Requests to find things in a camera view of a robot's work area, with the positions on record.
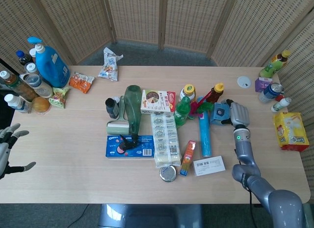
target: blue detergent bottle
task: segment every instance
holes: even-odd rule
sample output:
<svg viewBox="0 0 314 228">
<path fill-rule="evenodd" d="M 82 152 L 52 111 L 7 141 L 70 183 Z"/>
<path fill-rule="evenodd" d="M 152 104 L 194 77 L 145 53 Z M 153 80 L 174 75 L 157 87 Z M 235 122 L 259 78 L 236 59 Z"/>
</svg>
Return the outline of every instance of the blue detergent bottle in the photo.
<svg viewBox="0 0 314 228">
<path fill-rule="evenodd" d="M 43 46 L 41 39 L 31 36 L 27 39 L 35 45 L 36 65 L 39 73 L 53 87 L 63 88 L 69 80 L 70 70 L 60 55 L 50 46 Z"/>
</svg>

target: white box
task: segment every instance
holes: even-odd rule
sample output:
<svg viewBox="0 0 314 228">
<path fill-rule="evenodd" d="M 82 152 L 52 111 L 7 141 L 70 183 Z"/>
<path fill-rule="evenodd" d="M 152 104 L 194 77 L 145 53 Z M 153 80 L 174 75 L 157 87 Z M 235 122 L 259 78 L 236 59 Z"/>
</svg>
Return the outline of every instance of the white box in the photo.
<svg viewBox="0 0 314 228">
<path fill-rule="evenodd" d="M 193 161 L 193 165 L 196 176 L 226 170 L 221 156 Z"/>
</svg>

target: woven panel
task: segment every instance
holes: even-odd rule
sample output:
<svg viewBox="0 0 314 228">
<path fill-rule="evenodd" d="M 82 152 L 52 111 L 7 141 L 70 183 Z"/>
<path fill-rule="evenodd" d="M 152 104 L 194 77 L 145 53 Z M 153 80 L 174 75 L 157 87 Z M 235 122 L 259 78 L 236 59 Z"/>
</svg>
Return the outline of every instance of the woven panel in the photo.
<svg viewBox="0 0 314 228">
<path fill-rule="evenodd" d="M 76 62 L 110 40 L 103 0 L 40 0 Z"/>
<path fill-rule="evenodd" d="M 32 48 L 27 42 L 29 36 L 40 37 L 46 45 L 59 48 L 26 0 L 0 0 L 0 23 L 1 58 L 19 73 L 24 72 L 24 67 L 15 52 L 20 49 L 28 53 Z"/>
<path fill-rule="evenodd" d="M 205 53 L 226 0 L 168 0 L 165 45 Z"/>
<path fill-rule="evenodd" d="M 158 43 L 159 0 L 109 0 L 117 38 Z"/>
<path fill-rule="evenodd" d="M 307 137 L 310 141 L 310 147 L 300 153 L 306 178 L 309 183 L 311 198 L 314 202 L 314 130 L 307 131 Z"/>
<path fill-rule="evenodd" d="M 236 0 L 212 55 L 219 66 L 256 66 L 311 0 Z"/>
<path fill-rule="evenodd" d="M 288 45 L 288 64 L 278 72 L 286 96 L 292 98 L 288 109 L 301 112 L 305 125 L 314 123 L 314 20 Z"/>
</svg>

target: snack bag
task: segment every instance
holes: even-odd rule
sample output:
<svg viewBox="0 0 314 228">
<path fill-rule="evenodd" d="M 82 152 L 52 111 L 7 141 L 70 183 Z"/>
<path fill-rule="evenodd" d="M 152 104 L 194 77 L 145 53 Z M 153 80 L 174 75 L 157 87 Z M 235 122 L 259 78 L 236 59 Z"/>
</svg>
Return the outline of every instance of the snack bag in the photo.
<svg viewBox="0 0 314 228">
<path fill-rule="evenodd" d="M 98 75 L 101 78 L 118 81 L 118 66 L 117 61 L 123 58 L 123 55 L 117 56 L 113 51 L 107 47 L 104 49 L 104 65 Z"/>
<path fill-rule="evenodd" d="M 84 94 L 86 94 L 90 89 L 94 79 L 95 77 L 86 76 L 81 73 L 75 72 L 74 76 L 70 78 L 69 85 L 73 86 L 76 89 L 79 89 Z"/>
<path fill-rule="evenodd" d="M 300 113 L 275 114 L 273 121 L 281 149 L 302 152 L 309 147 Z"/>
<path fill-rule="evenodd" d="M 64 108 L 64 104 L 65 104 L 65 94 L 68 92 L 69 88 L 65 87 L 63 89 L 61 88 L 52 88 L 54 95 L 53 97 L 49 98 L 49 103 L 51 103 L 51 105 L 55 105 L 59 108 Z"/>
</svg>

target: package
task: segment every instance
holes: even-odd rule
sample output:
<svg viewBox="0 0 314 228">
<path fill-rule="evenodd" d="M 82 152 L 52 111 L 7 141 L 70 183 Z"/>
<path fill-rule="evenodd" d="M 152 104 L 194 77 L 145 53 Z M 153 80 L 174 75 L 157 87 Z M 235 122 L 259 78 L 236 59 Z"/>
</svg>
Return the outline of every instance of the package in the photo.
<svg viewBox="0 0 314 228">
<path fill-rule="evenodd" d="M 65 95 L 68 92 L 69 88 L 52 88 L 52 90 L 54 92 L 54 95 L 49 98 L 49 103 L 63 109 L 65 107 L 64 105 L 66 100 Z"/>
<path fill-rule="evenodd" d="M 113 51 L 107 47 L 104 49 L 104 65 L 98 75 L 101 78 L 118 81 L 118 66 L 117 61 L 123 58 L 123 55 L 117 56 Z"/>
<path fill-rule="evenodd" d="M 309 147 L 300 113 L 275 114 L 273 121 L 281 149 L 302 152 Z"/>
<path fill-rule="evenodd" d="M 141 113 L 173 115 L 176 93 L 161 90 L 143 90 Z"/>
<path fill-rule="evenodd" d="M 187 176 L 187 172 L 190 169 L 190 164 L 192 163 L 195 145 L 195 141 L 189 141 L 187 143 L 186 150 L 183 156 L 183 162 L 180 169 L 180 175 Z"/>
<path fill-rule="evenodd" d="M 179 140 L 174 116 L 151 115 L 157 168 L 181 165 Z"/>
<path fill-rule="evenodd" d="M 139 136 L 137 147 L 122 150 L 119 145 L 123 142 L 120 136 L 107 136 L 106 157 L 108 158 L 153 158 L 154 157 L 154 140 L 153 136 Z"/>
<path fill-rule="evenodd" d="M 255 92 L 262 92 L 269 84 L 273 83 L 273 79 L 266 77 L 258 77 L 255 80 Z"/>
<path fill-rule="evenodd" d="M 225 125 L 230 118 L 230 107 L 227 103 L 215 103 L 213 111 L 210 112 L 210 123 Z"/>
<path fill-rule="evenodd" d="M 221 156 L 201 159 L 193 162 L 196 176 L 225 171 L 225 165 Z"/>
<path fill-rule="evenodd" d="M 86 94 L 90 87 L 92 86 L 94 79 L 95 77 L 86 76 L 81 73 L 75 72 L 74 76 L 70 78 L 69 85 L 74 87 L 75 89 L 79 89 L 84 94 Z"/>
</svg>

